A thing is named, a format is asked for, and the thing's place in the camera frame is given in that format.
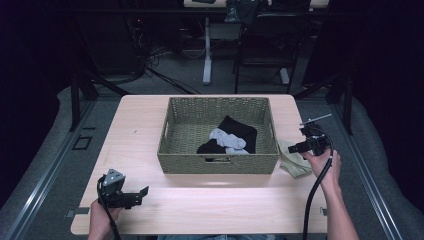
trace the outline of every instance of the chair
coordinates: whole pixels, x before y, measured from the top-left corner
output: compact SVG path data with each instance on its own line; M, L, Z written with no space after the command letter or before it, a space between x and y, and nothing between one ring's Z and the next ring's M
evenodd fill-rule
M251 25L240 28L233 73L236 75L234 93L238 93L240 66L276 68L276 74L289 68L290 92L299 56L300 44L310 27L308 19L300 16L283 16L273 13L256 16Z

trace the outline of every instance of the table leg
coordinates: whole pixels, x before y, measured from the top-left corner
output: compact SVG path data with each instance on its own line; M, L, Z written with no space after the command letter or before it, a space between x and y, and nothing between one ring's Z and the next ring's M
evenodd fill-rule
M209 35L209 18L205 19L205 67L203 69L203 84L211 84L212 57L211 57L211 38Z

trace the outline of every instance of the hand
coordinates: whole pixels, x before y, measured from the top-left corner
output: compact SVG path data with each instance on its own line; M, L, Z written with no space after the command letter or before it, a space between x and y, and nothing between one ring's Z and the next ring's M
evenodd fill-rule
M315 176L319 176L324 169L325 164L327 163L328 158L330 157L330 149L325 150L320 156L314 156L309 152L301 153L301 155L306 158L312 166L312 172ZM337 150L333 151L333 161L331 167L328 169L327 174L321 182L322 187L338 186L339 185L339 176L340 176L340 166L341 166L341 157L337 153Z
M118 219L122 208L109 208L109 213L113 220ZM90 231L88 233L89 240L106 239L111 232L110 220L103 206L97 202L97 199L91 203L90 213Z

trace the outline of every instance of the desk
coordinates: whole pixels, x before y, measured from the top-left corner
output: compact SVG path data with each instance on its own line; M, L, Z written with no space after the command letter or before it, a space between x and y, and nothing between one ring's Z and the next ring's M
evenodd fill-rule
M269 97L278 139L304 141L299 131L300 115L292 96L255 96ZM121 212L117 221L121 234L302 232L306 200L316 179L313 175L294 180L279 168L279 162L271 175L162 172L156 153L169 97L128 95L122 98L80 207L89 207L97 198L97 180L109 168L114 168L126 175L123 192L150 187L142 206ZM309 232L327 230L327 217L321 214L321 207L326 205L318 189L311 206ZM76 215L72 233L86 235L88 230L89 214Z
M323 9L328 6L329 0L311 0L310 8ZM213 4L193 2L192 0L184 0L184 7L187 8L225 8L226 0L216 0ZM203 84L209 85L211 83L212 72L212 57L210 47L210 25L209 18L206 17L205 21L205 66L203 68Z

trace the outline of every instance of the woven basket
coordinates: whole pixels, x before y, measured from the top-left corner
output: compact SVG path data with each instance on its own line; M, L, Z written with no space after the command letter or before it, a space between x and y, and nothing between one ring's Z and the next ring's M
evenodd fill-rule
M258 131L256 153L196 154L227 115ZM271 174L277 144L268 98L171 97L157 155L164 173Z

